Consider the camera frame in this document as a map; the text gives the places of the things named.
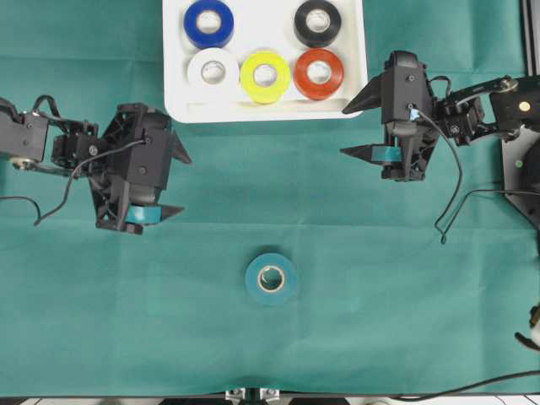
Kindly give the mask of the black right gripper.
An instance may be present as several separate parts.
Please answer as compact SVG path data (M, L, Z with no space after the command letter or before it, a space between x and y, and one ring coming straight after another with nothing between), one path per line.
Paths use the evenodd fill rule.
M342 113L344 115L350 115L359 111L381 108L382 79L382 73L373 77L342 109ZM437 97L428 79L427 83L431 95L431 111L424 114L432 118L434 116ZM388 136L383 124L385 145L360 145L342 148L340 152L371 164L384 164L381 173L381 177L384 180L421 181L425 178L426 167L433 148L437 143L438 136L433 133L433 127L422 117L413 118L413 123L416 124L417 129L414 135L401 137Z

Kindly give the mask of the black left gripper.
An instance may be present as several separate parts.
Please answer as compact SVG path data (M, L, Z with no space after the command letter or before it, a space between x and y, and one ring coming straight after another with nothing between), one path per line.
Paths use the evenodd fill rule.
M100 137L105 143L105 156L88 165L96 226L100 229L141 235L144 225L159 224L184 210L167 205L136 206L131 195L137 188L127 180L130 158L144 144L143 121L147 113L145 104L120 104ZM175 130L171 139L172 157L190 165L192 159Z

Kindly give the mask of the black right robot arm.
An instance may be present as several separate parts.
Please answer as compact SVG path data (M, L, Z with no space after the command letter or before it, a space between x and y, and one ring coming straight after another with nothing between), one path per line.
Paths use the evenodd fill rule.
M343 154L381 166L385 180L421 181L441 138L460 147L488 135L509 142L522 128L537 129L539 77L504 76L439 99L425 76L392 78L383 73L348 108L380 108L384 138L344 148Z

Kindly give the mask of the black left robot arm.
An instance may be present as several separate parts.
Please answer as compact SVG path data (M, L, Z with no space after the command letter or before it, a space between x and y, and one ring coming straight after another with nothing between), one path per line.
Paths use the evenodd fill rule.
M46 94L30 111L1 101L1 157L18 170L87 179L96 227L135 235L182 212L159 197L172 160L192 162L163 111L121 104L100 132L95 123L62 117Z

